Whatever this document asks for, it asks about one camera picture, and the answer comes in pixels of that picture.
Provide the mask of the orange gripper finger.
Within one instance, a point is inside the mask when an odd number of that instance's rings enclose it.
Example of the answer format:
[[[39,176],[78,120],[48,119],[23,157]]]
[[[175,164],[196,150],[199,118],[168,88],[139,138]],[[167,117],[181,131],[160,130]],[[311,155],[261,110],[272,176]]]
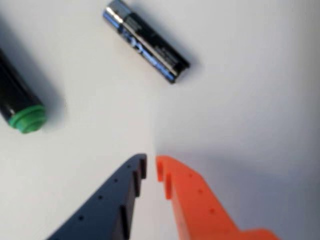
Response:
[[[181,240],[276,240],[265,228],[241,230],[194,169],[168,156],[156,157],[157,179],[171,201]]]

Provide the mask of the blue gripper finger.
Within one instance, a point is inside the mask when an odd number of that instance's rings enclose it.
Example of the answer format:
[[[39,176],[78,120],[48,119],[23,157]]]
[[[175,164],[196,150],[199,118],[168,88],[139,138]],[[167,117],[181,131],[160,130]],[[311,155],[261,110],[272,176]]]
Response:
[[[133,155],[49,239],[128,240],[135,200],[146,177],[147,155]]]

